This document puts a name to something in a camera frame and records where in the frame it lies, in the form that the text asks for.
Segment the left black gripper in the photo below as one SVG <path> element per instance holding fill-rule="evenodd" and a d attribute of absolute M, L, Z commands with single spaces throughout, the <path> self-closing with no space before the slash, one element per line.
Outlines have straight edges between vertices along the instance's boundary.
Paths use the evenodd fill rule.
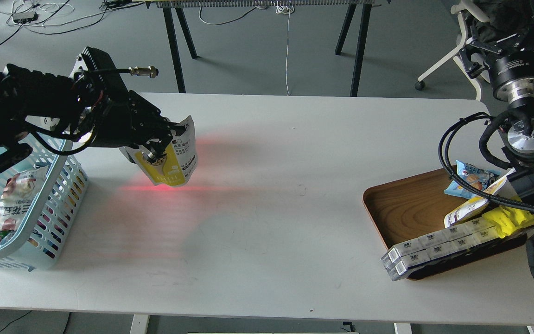
<path fill-rule="evenodd" d="M 147 161 L 165 157 L 166 148 L 175 136 L 183 135 L 186 126 L 165 121 L 157 106 L 135 91 L 128 92 L 125 103 L 108 97 L 93 106 L 94 127 L 89 146 L 98 148 L 138 148 L 148 150 Z"/>

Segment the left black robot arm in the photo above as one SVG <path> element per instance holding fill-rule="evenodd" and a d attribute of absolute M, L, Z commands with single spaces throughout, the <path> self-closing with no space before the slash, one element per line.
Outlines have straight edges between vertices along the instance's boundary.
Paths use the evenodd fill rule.
<path fill-rule="evenodd" d="M 120 148 L 154 184 L 180 186 L 196 164 L 191 118 L 172 122 L 121 74 L 155 78 L 154 66 L 119 69 L 108 53 L 85 47 L 72 74 L 56 76 L 7 64 L 0 72 L 0 174 L 36 150 L 53 154 Z"/>

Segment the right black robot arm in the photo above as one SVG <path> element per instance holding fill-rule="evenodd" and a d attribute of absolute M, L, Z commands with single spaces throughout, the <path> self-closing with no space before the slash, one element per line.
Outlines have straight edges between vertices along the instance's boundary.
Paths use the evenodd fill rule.
<path fill-rule="evenodd" d="M 466 75 L 488 75 L 492 95 L 507 103 L 479 140 L 508 177 L 521 207 L 534 209 L 534 0 L 462 0 L 453 7 L 463 28 L 458 51 Z"/>

